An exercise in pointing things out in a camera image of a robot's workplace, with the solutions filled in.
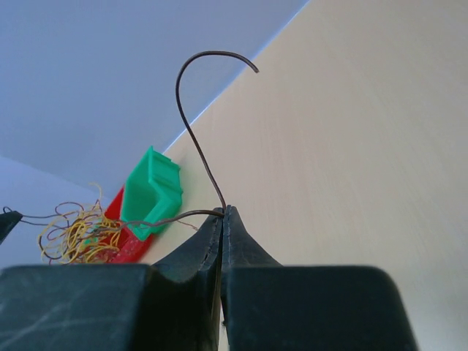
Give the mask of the red plastic bin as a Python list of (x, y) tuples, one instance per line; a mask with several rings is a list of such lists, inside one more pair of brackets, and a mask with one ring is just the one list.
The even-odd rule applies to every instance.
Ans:
[[(120, 219), (121, 205), (124, 197), (124, 188), (121, 187), (118, 194), (111, 201), (105, 211), (108, 219)], [(131, 230), (124, 228), (120, 232), (117, 247), (118, 251), (110, 255), (107, 263), (137, 263), (149, 250), (154, 237), (149, 236), (145, 241), (140, 241)]]

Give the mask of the far green plastic bin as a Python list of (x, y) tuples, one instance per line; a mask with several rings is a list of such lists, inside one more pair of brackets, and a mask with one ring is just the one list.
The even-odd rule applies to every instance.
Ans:
[(182, 204), (180, 167), (149, 147), (124, 185), (121, 220), (141, 241), (160, 233), (163, 226), (149, 227), (174, 217)]

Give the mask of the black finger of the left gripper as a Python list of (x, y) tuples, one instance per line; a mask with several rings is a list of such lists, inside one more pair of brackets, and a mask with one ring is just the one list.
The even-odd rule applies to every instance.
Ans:
[(0, 215), (0, 244), (23, 218), (17, 211), (8, 211)]

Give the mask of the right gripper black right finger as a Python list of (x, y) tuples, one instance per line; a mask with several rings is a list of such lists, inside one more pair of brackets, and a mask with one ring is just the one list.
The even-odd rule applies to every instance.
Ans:
[(416, 350), (399, 290), (368, 265), (287, 266), (229, 206), (222, 307), (231, 350)]

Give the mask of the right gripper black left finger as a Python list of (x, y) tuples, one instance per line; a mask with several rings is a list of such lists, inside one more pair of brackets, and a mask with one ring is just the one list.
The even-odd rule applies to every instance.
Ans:
[(3, 350), (217, 350), (222, 217), (153, 265), (1, 271)]

